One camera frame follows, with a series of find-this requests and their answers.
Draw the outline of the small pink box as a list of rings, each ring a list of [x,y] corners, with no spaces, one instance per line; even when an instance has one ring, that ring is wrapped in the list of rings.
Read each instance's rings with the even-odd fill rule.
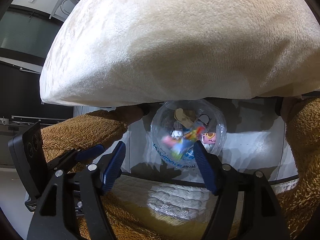
[[[201,141],[203,144],[215,144],[216,143],[216,133],[208,132],[201,134]]]

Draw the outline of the colourful snack wrapper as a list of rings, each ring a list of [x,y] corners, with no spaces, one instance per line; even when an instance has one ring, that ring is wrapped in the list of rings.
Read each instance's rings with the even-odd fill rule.
[[[197,142],[202,132],[205,131],[203,126],[199,126],[196,129],[191,130],[180,138],[173,138],[170,135],[164,136],[161,139],[171,151],[171,155],[175,160],[180,160],[183,155],[193,147],[194,143]]]

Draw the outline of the clear plastic trash bin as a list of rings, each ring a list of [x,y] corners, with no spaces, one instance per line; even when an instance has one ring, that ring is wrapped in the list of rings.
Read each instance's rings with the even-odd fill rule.
[[[223,113],[208,101],[167,101],[151,122],[153,147],[174,167],[196,168],[193,145],[200,141],[208,153],[218,155],[226,140]]]

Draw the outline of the brown fuzzy trousers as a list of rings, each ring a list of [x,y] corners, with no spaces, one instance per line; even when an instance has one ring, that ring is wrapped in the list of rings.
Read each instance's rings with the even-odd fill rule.
[[[120,140],[128,124],[119,111],[95,111],[43,128],[43,151],[51,161],[71,149],[96,144],[110,147]],[[286,140],[298,170],[296,187],[278,196],[292,238],[305,228],[319,206],[319,99],[296,100],[286,123]]]

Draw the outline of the dark frosted glass door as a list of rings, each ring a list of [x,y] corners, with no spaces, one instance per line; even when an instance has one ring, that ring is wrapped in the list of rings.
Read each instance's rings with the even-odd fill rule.
[[[1,57],[43,66],[62,24],[45,12],[10,5],[1,18]]]

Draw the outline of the cream plush bed blanket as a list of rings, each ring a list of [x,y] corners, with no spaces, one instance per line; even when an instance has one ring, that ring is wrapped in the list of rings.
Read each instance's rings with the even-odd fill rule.
[[[40,76],[45,103],[116,107],[319,89],[304,0],[80,0]]]

